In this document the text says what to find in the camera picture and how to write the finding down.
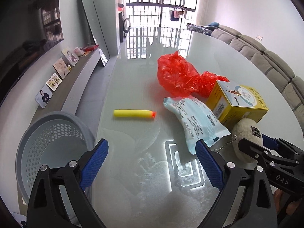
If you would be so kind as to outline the person's right hand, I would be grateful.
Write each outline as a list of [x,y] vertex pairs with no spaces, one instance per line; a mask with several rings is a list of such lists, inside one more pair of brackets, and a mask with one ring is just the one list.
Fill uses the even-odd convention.
[[[275,207],[276,207],[276,212],[279,213],[282,209],[282,205],[280,204],[280,201],[282,199],[282,196],[283,196],[284,192],[280,189],[277,189],[275,192],[274,192],[274,203],[275,203]],[[298,201],[293,201],[291,202],[287,208],[286,208],[286,213],[288,216],[291,216],[293,215],[293,213],[296,211],[296,209],[298,208],[299,204],[301,203],[301,200],[298,200]]]

